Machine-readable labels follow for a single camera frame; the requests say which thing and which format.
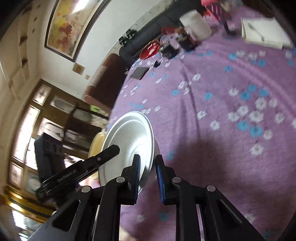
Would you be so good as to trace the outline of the white cylindrical container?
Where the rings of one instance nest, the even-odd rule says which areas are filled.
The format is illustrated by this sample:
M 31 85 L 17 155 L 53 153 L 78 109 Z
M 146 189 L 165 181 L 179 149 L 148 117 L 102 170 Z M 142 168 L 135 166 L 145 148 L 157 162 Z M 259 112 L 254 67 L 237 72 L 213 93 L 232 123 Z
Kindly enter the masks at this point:
M 202 41 L 212 35 L 210 26 L 196 10 L 185 13 L 179 20 L 196 41 Z

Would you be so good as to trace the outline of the pink thermos bottle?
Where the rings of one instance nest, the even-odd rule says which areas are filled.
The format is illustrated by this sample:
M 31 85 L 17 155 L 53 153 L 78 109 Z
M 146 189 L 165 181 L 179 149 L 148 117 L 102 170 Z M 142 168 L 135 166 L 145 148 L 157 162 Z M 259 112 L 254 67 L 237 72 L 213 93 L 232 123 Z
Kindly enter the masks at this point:
M 205 7 L 212 16 L 219 22 L 231 20 L 230 14 L 222 8 L 222 5 L 217 0 L 201 0 L 201 4 Z

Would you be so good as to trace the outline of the white foam bowl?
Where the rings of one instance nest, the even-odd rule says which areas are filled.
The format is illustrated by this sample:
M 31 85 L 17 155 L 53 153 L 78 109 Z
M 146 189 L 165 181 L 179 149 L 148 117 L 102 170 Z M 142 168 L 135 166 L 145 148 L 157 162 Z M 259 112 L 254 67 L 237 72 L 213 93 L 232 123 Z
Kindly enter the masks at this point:
M 135 154 L 140 156 L 139 191 L 155 173 L 154 160 L 160 154 L 158 143 L 149 119 L 139 111 L 131 111 L 119 118 L 111 127 L 102 149 L 117 145 L 120 153 L 98 168 L 100 185 L 118 177 L 125 167 L 132 164 Z

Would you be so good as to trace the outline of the framed painting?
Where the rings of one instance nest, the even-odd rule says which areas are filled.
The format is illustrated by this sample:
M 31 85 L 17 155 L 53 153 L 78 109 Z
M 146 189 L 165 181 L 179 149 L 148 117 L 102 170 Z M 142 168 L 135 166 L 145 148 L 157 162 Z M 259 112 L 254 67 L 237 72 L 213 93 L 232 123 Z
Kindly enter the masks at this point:
M 109 1 L 55 1 L 44 47 L 75 62 L 82 45 Z

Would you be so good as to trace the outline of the beige bowl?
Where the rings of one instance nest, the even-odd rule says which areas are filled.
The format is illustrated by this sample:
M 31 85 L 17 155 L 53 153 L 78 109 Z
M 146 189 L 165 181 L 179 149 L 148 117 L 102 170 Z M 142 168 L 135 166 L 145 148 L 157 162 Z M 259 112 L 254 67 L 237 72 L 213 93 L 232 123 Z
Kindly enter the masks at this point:
M 92 143 L 88 152 L 88 157 L 95 156 L 101 152 L 106 136 L 107 136 L 106 132 L 99 132 L 96 134 L 96 136 L 92 140 Z

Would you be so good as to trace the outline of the white notebook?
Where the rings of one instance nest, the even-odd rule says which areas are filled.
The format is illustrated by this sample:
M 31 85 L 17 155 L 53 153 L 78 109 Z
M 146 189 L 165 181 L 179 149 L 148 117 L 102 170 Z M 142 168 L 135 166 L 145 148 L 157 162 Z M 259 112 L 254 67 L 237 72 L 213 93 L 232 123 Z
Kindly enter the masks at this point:
M 275 18 L 241 18 L 242 38 L 248 44 L 275 49 L 292 48 L 293 43 Z

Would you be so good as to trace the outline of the black phone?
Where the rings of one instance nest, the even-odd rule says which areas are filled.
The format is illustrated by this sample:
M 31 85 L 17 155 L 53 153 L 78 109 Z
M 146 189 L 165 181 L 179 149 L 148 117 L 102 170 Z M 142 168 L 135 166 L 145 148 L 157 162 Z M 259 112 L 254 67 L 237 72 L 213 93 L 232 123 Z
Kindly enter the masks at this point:
M 137 67 L 130 77 L 133 79 L 142 80 L 148 71 L 149 67 Z

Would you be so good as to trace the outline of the black leather sofa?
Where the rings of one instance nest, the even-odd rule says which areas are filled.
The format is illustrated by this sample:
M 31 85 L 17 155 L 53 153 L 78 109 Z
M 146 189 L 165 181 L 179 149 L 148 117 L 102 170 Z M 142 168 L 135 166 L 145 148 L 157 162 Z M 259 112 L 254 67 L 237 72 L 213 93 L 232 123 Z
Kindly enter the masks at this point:
M 180 27 L 182 25 L 180 17 L 192 10 L 196 10 L 201 15 L 205 12 L 205 8 L 200 1 L 175 1 L 162 13 L 158 14 L 138 30 L 134 36 L 127 40 L 119 49 L 119 56 L 125 67 L 131 68 L 133 63 L 139 58 L 146 44 L 154 39 L 160 39 L 164 27 Z

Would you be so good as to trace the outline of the small red glass dish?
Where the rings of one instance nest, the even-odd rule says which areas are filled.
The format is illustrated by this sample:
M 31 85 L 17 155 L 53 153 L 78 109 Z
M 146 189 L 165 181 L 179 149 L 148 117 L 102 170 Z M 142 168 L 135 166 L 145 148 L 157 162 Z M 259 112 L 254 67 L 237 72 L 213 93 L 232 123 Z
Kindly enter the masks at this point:
M 158 53 L 160 48 L 159 40 L 150 41 L 141 51 L 139 58 L 142 60 L 148 59 Z

